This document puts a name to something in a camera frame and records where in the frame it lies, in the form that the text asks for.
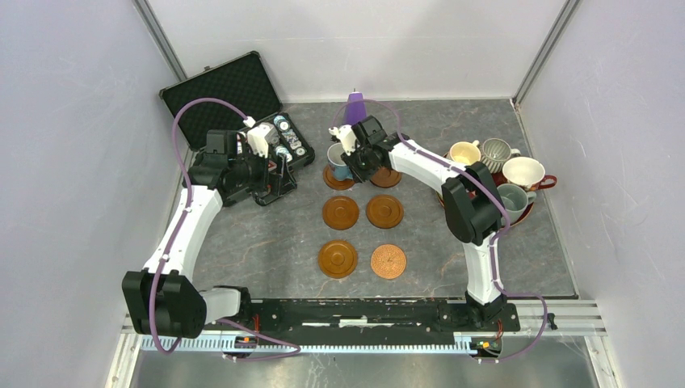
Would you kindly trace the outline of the brown wooden coaster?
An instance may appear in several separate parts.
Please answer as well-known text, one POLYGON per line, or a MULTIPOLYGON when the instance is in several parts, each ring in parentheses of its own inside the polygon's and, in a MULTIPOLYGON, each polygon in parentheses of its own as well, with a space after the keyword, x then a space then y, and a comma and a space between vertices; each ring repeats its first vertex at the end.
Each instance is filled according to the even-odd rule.
POLYGON ((366 216, 375 227, 391 229, 401 223, 404 217, 404 208, 396 197, 378 195, 367 203, 366 216))
POLYGON ((401 182, 402 174, 387 167, 381 167, 371 177, 373 185, 379 188, 392 188, 401 182))
POLYGON ((329 188, 332 188, 337 191, 347 190, 355 184, 355 181, 353 179, 337 180, 334 177, 333 172, 329 166, 325 166, 322 173, 322 177, 329 188))
POLYGON ((321 210, 322 219, 334 230, 347 230, 359 219, 359 206, 348 196, 333 196, 321 210))

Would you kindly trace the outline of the blue white mug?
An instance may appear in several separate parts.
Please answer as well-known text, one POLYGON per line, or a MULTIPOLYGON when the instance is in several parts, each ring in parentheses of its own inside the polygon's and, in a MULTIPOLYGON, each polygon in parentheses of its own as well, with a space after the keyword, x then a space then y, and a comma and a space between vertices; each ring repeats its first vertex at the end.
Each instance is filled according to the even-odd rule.
POLYGON ((350 167, 343 161, 343 154, 344 149, 340 143, 331 145, 326 152, 328 167, 335 180, 353 180, 350 167))

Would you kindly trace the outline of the woven rattan coaster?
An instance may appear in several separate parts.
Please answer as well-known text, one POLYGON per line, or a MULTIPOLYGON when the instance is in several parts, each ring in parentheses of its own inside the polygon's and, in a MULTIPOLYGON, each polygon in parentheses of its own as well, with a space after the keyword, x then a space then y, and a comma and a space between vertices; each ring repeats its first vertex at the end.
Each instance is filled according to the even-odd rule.
POLYGON ((371 256, 371 268, 379 277, 392 280, 398 278, 406 269, 405 252, 393 244, 383 244, 371 256))

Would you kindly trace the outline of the red round tray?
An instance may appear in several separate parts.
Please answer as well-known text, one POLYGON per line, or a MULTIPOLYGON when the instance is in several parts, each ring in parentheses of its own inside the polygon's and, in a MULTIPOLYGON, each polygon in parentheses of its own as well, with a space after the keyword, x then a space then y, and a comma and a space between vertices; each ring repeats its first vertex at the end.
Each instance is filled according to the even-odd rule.
MULTIPOLYGON (((496 183, 497 187, 500 188, 502 185, 506 184, 505 182, 505 177, 502 174, 502 172, 498 173, 493 173, 492 174, 494 178, 494 182, 496 183)), ((534 207, 534 198, 526 199, 526 206, 521 207, 520 205, 515 206, 515 210, 510 213, 510 216, 512 217, 512 226, 516 226, 519 223, 521 223, 523 220, 527 218, 527 216, 531 213, 532 208, 534 207)))

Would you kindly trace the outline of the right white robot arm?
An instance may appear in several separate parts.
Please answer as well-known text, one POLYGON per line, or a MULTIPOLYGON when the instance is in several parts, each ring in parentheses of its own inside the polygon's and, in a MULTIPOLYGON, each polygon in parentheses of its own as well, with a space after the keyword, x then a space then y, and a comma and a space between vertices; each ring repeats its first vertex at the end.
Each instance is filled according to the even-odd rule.
POLYGON ((467 320, 478 330, 495 324, 497 306, 506 301, 498 276, 498 237, 506 210, 487 167, 443 158, 402 133, 386 132, 374 116, 329 132, 342 146, 341 158, 355 181, 367 181, 386 167, 440 193, 446 224, 466 258, 467 320))

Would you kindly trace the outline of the black poker chip case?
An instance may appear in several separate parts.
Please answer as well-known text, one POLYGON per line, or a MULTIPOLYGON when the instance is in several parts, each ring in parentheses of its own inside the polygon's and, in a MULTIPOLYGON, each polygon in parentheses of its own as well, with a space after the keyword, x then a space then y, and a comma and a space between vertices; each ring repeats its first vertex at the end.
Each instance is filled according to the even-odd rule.
MULTIPOLYGON (((279 156, 287 158, 293 175, 315 159, 313 147, 290 115, 284 112, 262 58, 256 51, 164 88, 160 90, 159 97, 177 120, 179 132, 196 153, 195 158, 206 146, 208 131, 231 130, 246 136, 247 127, 243 120, 251 116, 257 124, 273 124, 277 131, 278 138, 274 138, 269 147, 267 182, 279 156)), ((185 184, 192 184, 189 169, 185 184)), ((192 185, 194 197, 199 195, 201 187, 205 187, 192 185)), ((248 197, 258 205, 266 206, 264 196, 267 190, 248 197)))

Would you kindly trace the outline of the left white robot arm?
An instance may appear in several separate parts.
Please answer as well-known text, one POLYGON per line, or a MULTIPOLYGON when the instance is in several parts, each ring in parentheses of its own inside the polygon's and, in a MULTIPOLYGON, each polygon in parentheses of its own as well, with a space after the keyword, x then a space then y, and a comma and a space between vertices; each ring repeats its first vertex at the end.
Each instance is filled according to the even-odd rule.
POLYGON ((266 206, 296 188, 292 152, 274 129, 211 130, 188 168, 179 205, 156 251, 122 280, 135 332, 194 339, 223 318, 244 329, 254 318, 246 288, 192 283, 200 248, 216 215, 247 197, 266 206))

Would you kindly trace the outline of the orange-brown wooden coaster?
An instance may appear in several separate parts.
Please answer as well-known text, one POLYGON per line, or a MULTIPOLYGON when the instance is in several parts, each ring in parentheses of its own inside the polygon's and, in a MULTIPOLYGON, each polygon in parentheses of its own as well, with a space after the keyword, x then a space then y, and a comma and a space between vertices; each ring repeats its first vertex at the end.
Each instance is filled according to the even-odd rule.
POLYGON ((325 275, 334 279, 341 279, 356 270, 358 253, 348 241, 331 240, 319 250, 317 262, 325 275))

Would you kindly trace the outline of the grey-green mug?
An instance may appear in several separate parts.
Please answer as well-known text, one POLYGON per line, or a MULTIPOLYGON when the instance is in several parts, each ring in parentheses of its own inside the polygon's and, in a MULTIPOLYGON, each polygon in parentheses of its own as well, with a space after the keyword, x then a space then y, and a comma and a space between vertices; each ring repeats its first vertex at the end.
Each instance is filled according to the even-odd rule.
POLYGON ((499 195, 502 199, 502 203, 508 213, 510 222, 512 223, 512 217, 510 213, 515 210, 516 205, 521 207, 526 206, 526 199, 534 198, 536 200, 537 194, 534 191, 526 191, 520 186, 512 183, 506 183, 498 188, 499 195))

